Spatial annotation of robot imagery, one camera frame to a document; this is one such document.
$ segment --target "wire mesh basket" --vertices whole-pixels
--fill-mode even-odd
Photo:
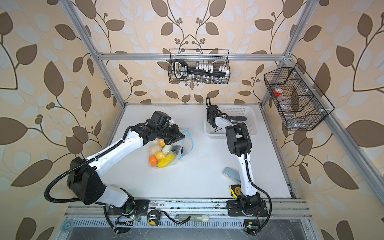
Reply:
[[[278,68],[264,74],[265,86],[287,130],[313,130],[334,110],[333,104],[309,75],[314,86],[304,82],[300,76],[302,70],[296,64],[293,68]],[[324,106],[314,92],[325,97],[330,105]]]
[[[169,82],[228,84],[228,55],[223,49],[170,49]]]

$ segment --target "leaf wallpaper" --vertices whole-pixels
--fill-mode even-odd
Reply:
[[[107,68],[127,103],[258,103],[266,91],[263,75],[273,61],[230,61],[228,84],[169,82],[168,62],[110,60]],[[110,91],[105,89],[105,97]]]
[[[101,150],[120,107],[58,1],[3,0],[0,21],[2,237],[49,239],[67,204],[45,187]],[[52,195],[72,192],[62,181]]]
[[[73,0],[99,52],[283,53],[304,0]]]
[[[292,55],[381,174],[383,11],[382,1],[321,0]],[[299,197],[310,205],[324,240],[383,236],[384,208],[327,125],[287,131],[272,102],[266,110]]]
[[[384,175],[384,3],[324,2],[293,54],[335,105],[335,113]]]

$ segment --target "vent grille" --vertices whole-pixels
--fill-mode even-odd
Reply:
[[[119,227],[131,227],[131,224],[126,224],[126,220],[122,220],[120,218],[120,222],[124,223],[124,225],[119,225]],[[107,221],[104,218],[77,218],[74,220],[75,227],[109,227]],[[133,227],[138,228],[147,228],[152,227],[148,224],[146,219],[141,218],[140,222],[134,221]],[[244,228],[244,220],[243,219],[210,219],[208,222],[187,222],[184,225],[176,224],[170,220],[161,220],[159,228]]]

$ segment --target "plastic bag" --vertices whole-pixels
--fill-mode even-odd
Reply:
[[[149,148],[149,164],[151,167],[166,167],[177,164],[180,159],[187,155],[193,148],[193,141],[189,131],[182,131],[185,138],[171,145],[165,145],[164,140],[155,139],[148,143]]]

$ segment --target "plastic container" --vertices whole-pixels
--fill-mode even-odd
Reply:
[[[247,117],[245,124],[247,125],[249,135],[253,136],[257,134],[256,129],[256,115],[252,107],[250,106],[239,106],[239,105],[218,105],[221,112],[226,113],[230,116],[244,116]],[[226,139],[225,129],[217,130],[213,128],[207,122],[207,116],[204,118],[204,132],[213,139]]]

